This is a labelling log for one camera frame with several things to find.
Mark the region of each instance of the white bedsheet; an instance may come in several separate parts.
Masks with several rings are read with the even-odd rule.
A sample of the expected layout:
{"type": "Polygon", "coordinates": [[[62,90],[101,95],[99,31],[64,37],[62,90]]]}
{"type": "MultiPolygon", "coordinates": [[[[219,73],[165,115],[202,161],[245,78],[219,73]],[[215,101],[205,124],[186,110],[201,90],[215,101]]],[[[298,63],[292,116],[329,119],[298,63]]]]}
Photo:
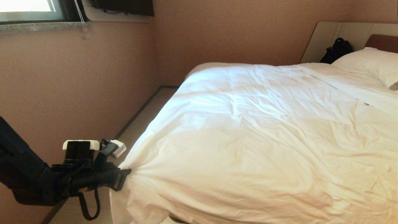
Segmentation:
{"type": "Polygon", "coordinates": [[[114,224],[395,224],[396,107],[332,65],[200,65],[120,165],[114,224]]]}

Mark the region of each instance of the beige wall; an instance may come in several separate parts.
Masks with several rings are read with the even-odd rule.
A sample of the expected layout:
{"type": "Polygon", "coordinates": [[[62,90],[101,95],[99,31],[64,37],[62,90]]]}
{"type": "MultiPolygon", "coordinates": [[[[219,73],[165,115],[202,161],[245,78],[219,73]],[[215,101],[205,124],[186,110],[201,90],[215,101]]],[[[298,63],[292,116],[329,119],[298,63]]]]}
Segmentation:
{"type": "Polygon", "coordinates": [[[319,21],[397,22],[397,0],[154,0],[162,84],[205,62],[299,63],[319,21]]]}
{"type": "MultiPolygon", "coordinates": [[[[159,87],[149,24],[0,35],[0,115],[48,164],[67,139],[113,138],[159,87]]],[[[0,184],[0,223],[40,223],[0,184]]]]}

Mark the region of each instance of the white pillow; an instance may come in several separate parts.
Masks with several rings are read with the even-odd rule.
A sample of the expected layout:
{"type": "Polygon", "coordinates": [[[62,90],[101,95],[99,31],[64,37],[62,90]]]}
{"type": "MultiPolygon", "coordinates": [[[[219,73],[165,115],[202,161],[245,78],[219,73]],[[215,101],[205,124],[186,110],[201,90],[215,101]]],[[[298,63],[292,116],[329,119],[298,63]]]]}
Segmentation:
{"type": "Polygon", "coordinates": [[[332,65],[350,72],[369,74],[390,90],[398,90],[398,54],[366,47],[337,59],[332,65]]]}

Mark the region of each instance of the wooden headboard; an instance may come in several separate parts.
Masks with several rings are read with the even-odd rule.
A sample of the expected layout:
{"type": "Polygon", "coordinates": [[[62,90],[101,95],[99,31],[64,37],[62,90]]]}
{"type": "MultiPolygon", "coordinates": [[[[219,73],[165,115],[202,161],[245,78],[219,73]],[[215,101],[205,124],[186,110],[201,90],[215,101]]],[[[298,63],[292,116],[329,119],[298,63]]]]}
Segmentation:
{"type": "Polygon", "coordinates": [[[381,51],[398,53],[398,37],[373,34],[369,37],[365,47],[374,47],[381,51]]]}

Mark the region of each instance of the black backpack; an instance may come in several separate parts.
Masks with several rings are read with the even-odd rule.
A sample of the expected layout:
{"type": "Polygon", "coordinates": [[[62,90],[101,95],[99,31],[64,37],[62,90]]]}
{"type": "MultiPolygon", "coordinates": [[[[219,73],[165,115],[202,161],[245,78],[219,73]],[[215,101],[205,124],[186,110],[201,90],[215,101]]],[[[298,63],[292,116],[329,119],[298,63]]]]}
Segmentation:
{"type": "Polygon", "coordinates": [[[337,59],[352,52],[352,46],[348,41],[344,40],[343,38],[337,38],[333,44],[333,47],[328,47],[326,49],[326,54],[320,62],[332,64],[337,59]]]}

